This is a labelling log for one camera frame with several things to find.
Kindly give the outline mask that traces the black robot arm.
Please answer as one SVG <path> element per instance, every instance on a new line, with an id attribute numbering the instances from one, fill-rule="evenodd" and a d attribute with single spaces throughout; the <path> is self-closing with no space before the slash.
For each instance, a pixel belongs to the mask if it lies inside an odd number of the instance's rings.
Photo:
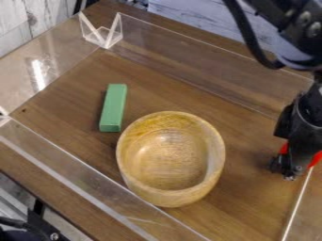
<path id="1" fill-rule="evenodd" d="M 296 180 L 322 160 L 322 0 L 248 0 L 277 29 L 276 55 L 313 83 L 286 105 L 274 135 L 286 140 L 270 170 Z"/>

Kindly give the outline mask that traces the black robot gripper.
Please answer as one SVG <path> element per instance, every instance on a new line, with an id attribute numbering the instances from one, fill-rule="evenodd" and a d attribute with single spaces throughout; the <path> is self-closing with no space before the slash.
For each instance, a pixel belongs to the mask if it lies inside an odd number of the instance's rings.
<path id="1" fill-rule="evenodd" d="M 294 181 L 304 174 L 312 156 L 322 151 L 322 84 L 313 84 L 298 95 L 294 104 L 285 107 L 274 135 L 284 139 L 290 137 L 290 153 L 272 157 L 269 170 L 281 173 L 285 180 Z"/>

